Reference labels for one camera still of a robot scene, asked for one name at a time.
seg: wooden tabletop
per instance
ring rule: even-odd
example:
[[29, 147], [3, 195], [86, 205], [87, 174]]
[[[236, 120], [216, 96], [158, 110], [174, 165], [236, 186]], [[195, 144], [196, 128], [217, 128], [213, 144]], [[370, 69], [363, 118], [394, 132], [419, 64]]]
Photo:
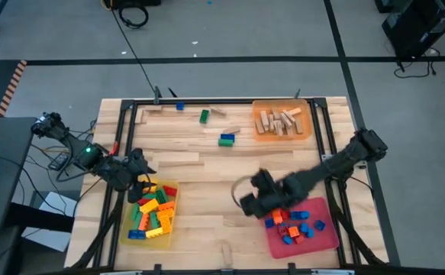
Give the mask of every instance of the wooden tabletop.
[[[109, 150], [114, 143], [120, 104], [121, 99], [104, 99], [98, 114], [94, 142]], [[329, 97], [327, 104], [340, 150], [355, 131], [350, 108], [345, 97]], [[295, 263], [297, 268], [338, 267], [336, 250], [279, 260], [271, 258], [261, 222], [246, 217], [231, 198], [233, 182], [253, 175], [260, 167], [278, 179], [288, 172], [317, 165], [320, 160], [315, 136], [304, 141], [258, 142], [253, 139], [252, 105], [216, 106], [227, 111], [227, 117], [211, 115], [206, 125], [198, 120], [202, 109], [210, 105], [187, 105], [183, 112], [176, 111], [174, 105], [165, 105], [161, 112], [143, 111], [142, 117], [137, 117], [133, 148], [144, 149], [150, 166], [158, 171], [157, 178], [179, 182], [178, 208], [170, 249], [149, 250], [119, 242], [115, 269], [152, 270], [154, 264], [162, 264], [164, 270], [281, 269], [287, 268], [288, 262]], [[320, 110], [318, 115], [325, 149], [330, 153]], [[125, 149], [129, 117], [127, 114], [121, 153]], [[219, 134], [230, 126], [241, 126], [234, 147], [219, 147]], [[368, 182], [366, 170], [357, 170], [353, 176]], [[82, 193], [95, 181], [93, 176], [86, 176]], [[248, 183], [236, 195], [251, 191]], [[339, 202], [337, 188], [334, 193]], [[65, 267], [74, 264], [95, 237], [104, 195], [105, 183], [100, 182], [79, 203]], [[356, 231], [377, 257], [388, 260], [369, 189], [348, 180], [347, 195]], [[316, 196], [325, 198], [324, 182], [311, 192], [310, 197]], [[347, 261], [351, 262], [342, 228], [341, 234]], [[107, 264], [110, 239], [110, 235], [105, 239], [102, 264]]]

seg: black computer tower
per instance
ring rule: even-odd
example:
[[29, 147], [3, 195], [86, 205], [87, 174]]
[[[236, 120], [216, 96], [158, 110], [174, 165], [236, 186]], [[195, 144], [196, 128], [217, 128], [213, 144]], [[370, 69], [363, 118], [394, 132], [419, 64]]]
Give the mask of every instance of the black computer tower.
[[445, 0], [396, 1], [382, 28], [397, 57], [418, 58], [445, 33]]

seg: pink tray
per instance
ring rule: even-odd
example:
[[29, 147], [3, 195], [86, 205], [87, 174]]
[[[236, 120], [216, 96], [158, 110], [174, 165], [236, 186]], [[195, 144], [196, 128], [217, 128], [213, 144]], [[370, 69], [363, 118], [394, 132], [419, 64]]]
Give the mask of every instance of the pink tray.
[[[337, 248], [339, 246], [339, 240], [337, 238], [336, 230], [327, 208], [327, 202], [324, 198], [307, 199], [301, 202], [297, 206], [290, 209], [290, 211], [309, 211], [310, 218], [302, 221], [285, 220], [287, 225], [300, 225], [305, 222], [309, 228], [314, 230], [313, 238], [305, 238], [301, 244], [285, 244], [282, 237], [278, 233], [277, 226], [266, 229], [266, 236], [268, 238], [269, 251], [275, 259], [283, 257], [290, 257], [299, 254], [306, 254], [316, 251], [323, 251], [327, 249]], [[314, 227], [314, 223], [317, 220], [321, 220], [326, 224], [323, 231], [318, 231]]]

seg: gray floor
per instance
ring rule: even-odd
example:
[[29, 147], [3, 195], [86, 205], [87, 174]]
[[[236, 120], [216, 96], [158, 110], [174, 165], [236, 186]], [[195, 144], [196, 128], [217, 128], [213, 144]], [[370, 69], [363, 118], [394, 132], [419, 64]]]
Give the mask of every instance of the gray floor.
[[[346, 55], [392, 56], [371, 0], [332, 0]], [[165, 0], [127, 37], [139, 57], [329, 56], [330, 25], [320, 0]], [[131, 58], [113, 17], [97, 0], [12, 1], [0, 17], [0, 59]], [[445, 35], [435, 45], [445, 56]], [[339, 63], [146, 65], [154, 85], [180, 96], [347, 95]], [[445, 268], [445, 63], [437, 76], [396, 79], [394, 63], [351, 63], [366, 125], [390, 147], [379, 163], [401, 262]], [[423, 73], [418, 63], [408, 73]], [[102, 98], [151, 96], [140, 67], [29, 66], [9, 116], [60, 112], [71, 128], [88, 127]], [[40, 146], [53, 141], [35, 140]], [[35, 151], [31, 155], [46, 163]], [[32, 170], [39, 190], [53, 190]], [[27, 181], [26, 197], [31, 188]], [[81, 180], [58, 185], [79, 190]], [[21, 199], [20, 190], [15, 199]], [[37, 255], [32, 262], [45, 262]], [[27, 265], [32, 272], [32, 264]]]

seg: green lego brick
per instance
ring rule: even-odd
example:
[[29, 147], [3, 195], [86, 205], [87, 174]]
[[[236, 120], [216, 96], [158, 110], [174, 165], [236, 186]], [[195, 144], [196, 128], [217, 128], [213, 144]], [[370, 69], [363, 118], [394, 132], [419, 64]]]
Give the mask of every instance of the green lego brick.
[[157, 212], [151, 212], [150, 213], [150, 222], [151, 222], [151, 228], [156, 229], [160, 226], [158, 222], [158, 218], [156, 217]]
[[137, 230], [139, 228], [140, 220], [143, 218], [143, 213], [138, 212], [136, 218], [134, 219], [134, 224], [132, 225], [132, 230]]
[[222, 147], [232, 147], [233, 144], [234, 142], [232, 140], [223, 140], [223, 139], [219, 140], [219, 146]]
[[163, 188], [156, 190], [156, 199], [158, 200], [159, 204], [168, 202], [168, 196], [166, 195], [166, 192], [164, 192]]
[[131, 220], [136, 219], [137, 213], [139, 213], [139, 205], [137, 203], [134, 203], [132, 205]]
[[202, 111], [202, 114], [200, 115], [200, 123], [203, 123], [203, 124], [207, 123], [208, 114], [209, 114], [208, 110]]

